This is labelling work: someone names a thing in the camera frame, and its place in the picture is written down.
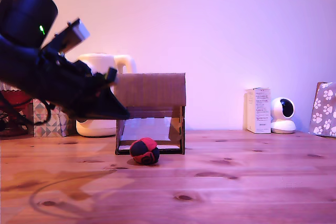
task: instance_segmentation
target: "black robotic arm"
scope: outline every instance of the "black robotic arm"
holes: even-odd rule
[[[41,47],[57,15],[52,0],[0,0],[0,81],[43,102],[48,111],[45,122],[55,105],[76,120],[128,119],[129,112],[110,89],[117,80],[116,69],[92,74],[82,61],[65,58],[89,36],[80,19],[68,22]],[[1,93],[0,100],[11,107]]]

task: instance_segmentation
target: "geometric pattern box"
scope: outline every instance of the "geometric pattern box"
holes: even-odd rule
[[[317,84],[309,133],[336,137],[336,82]]]
[[[33,99],[33,109],[34,123],[44,121],[47,118],[47,110],[39,100]],[[70,119],[60,111],[59,107],[51,110],[51,118],[48,123],[34,125],[34,137],[64,137],[76,133],[76,120]]]

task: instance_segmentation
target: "camera lens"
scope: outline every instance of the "camera lens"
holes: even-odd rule
[[[282,113],[285,117],[290,117],[294,112],[292,103],[287,99],[281,99],[280,102],[282,104]]]

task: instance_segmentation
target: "white base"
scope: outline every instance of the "white base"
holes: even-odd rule
[[[115,120],[86,120],[83,123],[76,121],[76,129],[82,136],[113,136],[117,131],[115,122]]]
[[[276,120],[271,122],[271,132],[280,134],[291,134],[296,130],[292,120]]]

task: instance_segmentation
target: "cardboard box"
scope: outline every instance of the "cardboard box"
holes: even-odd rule
[[[33,99],[34,123],[44,121],[47,118],[47,110],[43,103]],[[46,124],[34,125],[34,137],[64,137],[77,134],[76,121],[70,119],[67,114],[55,107],[51,111],[50,121]]]
[[[160,153],[185,153],[186,88],[184,73],[124,73],[118,76],[115,97],[129,110],[117,120],[116,149],[129,154],[130,145],[151,137]]]
[[[247,90],[247,129],[253,133],[271,133],[269,88]]]

